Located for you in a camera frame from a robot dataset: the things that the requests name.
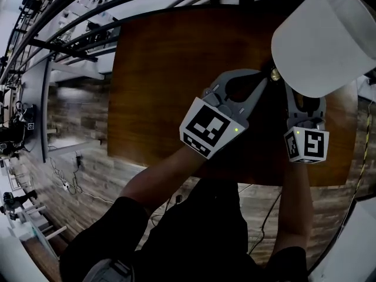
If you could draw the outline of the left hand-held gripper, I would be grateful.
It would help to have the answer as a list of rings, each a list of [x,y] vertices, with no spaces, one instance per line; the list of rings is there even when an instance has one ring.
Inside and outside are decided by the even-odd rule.
[[[180,127],[180,140],[210,159],[249,127],[252,113],[267,85],[253,69],[221,73],[195,98]]]

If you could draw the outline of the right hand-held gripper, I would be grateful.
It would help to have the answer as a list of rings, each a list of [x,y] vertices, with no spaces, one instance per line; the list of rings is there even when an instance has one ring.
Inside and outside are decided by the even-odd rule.
[[[325,130],[326,100],[319,98],[319,117],[296,117],[297,108],[293,89],[285,82],[288,131],[284,134],[288,160],[294,163],[320,163],[326,160],[329,132]]]

